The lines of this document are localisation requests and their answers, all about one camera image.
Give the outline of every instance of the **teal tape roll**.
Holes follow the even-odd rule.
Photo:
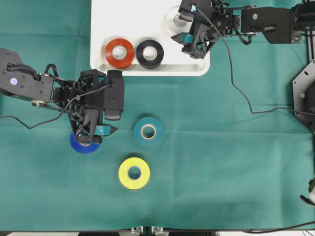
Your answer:
[[[150,128],[152,133],[147,135],[145,129]],[[153,117],[144,117],[134,126],[133,135],[139,145],[151,148],[156,147],[164,136],[163,125]]]

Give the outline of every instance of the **tape roll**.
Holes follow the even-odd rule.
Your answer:
[[[71,132],[70,134],[70,143],[71,143],[72,148],[81,154],[90,154],[92,152],[95,152],[100,147],[100,144],[96,144],[96,143],[84,145],[75,141],[73,132]]]
[[[146,134],[146,128],[152,130],[150,135]],[[141,146],[146,148],[156,147],[164,136],[163,125],[155,118],[144,117],[134,126],[133,135]]]
[[[140,176],[138,178],[130,177],[130,170],[138,168]],[[118,171],[119,180],[123,186],[128,189],[140,189],[144,187],[150,179],[149,165],[138,157],[132,157],[125,160],[119,167]]]
[[[124,69],[133,62],[133,45],[128,40],[116,38],[106,45],[105,57],[108,63],[116,69]]]
[[[145,40],[139,44],[136,51],[137,59],[144,68],[154,69],[158,67],[163,58],[163,47],[154,40]]]

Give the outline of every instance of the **white tray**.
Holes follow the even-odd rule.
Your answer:
[[[135,50],[146,39],[159,42],[164,59],[155,69],[139,65],[135,57],[132,65],[123,69],[127,76],[200,76],[210,67],[210,57],[192,59],[182,53],[182,45],[170,37],[188,32],[190,24],[178,28],[173,18],[178,14],[181,0],[92,0],[91,55],[92,69],[103,72],[114,69],[105,59],[104,49],[109,41],[125,38]]]

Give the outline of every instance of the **red tape roll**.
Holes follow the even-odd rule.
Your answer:
[[[122,59],[115,58],[113,50],[115,48],[124,47],[126,50],[126,56]],[[116,69],[124,69],[130,66],[134,59],[134,48],[133,45],[123,39],[123,38],[116,38],[110,41],[105,48],[105,57],[108,63],[110,63]]]

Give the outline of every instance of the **blue tape roll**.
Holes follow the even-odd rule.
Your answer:
[[[70,143],[74,150],[81,154],[89,154],[95,152],[99,147],[100,144],[92,143],[88,146],[84,146],[79,142],[75,141],[74,133],[71,132],[70,134]]]
[[[149,126],[155,130],[155,134],[151,138],[146,138],[143,134],[143,129]],[[138,144],[143,147],[151,148],[156,147],[162,141],[164,136],[163,125],[155,118],[144,117],[137,122],[134,127],[133,135]]]

